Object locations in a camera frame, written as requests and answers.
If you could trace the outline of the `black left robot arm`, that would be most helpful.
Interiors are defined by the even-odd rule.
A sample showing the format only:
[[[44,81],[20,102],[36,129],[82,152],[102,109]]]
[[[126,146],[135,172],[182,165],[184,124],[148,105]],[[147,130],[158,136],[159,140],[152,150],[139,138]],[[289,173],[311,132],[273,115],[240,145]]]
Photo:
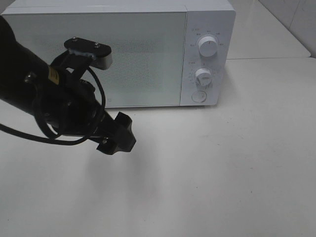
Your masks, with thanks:
[[[32,115],[43,136],[1,125],[1,131],[26,140],[62,146],[86,140],[97,150],[113,155],[130,152],[136,139],[132,119],[106,109],[104,89],[94,69],[112,63],[108,45],[82,38],[64,43],[65,51],[48,64],[15,37],[9,23],[0,20],[0,98]]]

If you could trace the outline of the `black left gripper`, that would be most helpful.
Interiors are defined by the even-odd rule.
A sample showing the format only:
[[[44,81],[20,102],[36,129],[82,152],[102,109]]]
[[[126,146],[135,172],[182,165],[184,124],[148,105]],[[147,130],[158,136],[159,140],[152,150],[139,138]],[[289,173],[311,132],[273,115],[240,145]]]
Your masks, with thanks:
[[[132,119],[119,112],[115,120],[105,111],[105,92],[97,75],[91,71],[101,94],[95,98],[95,88],[88,81],[67,73],[60,85],[37,84],[37,125],[46,136],[44,143],[63,143],[60,136],[77,136],[76,143],[88,139],[99,145],[97,150],[114,155],[131,152],[136,138],[132,132]],[[109,138],[116,134],[116,142]]]

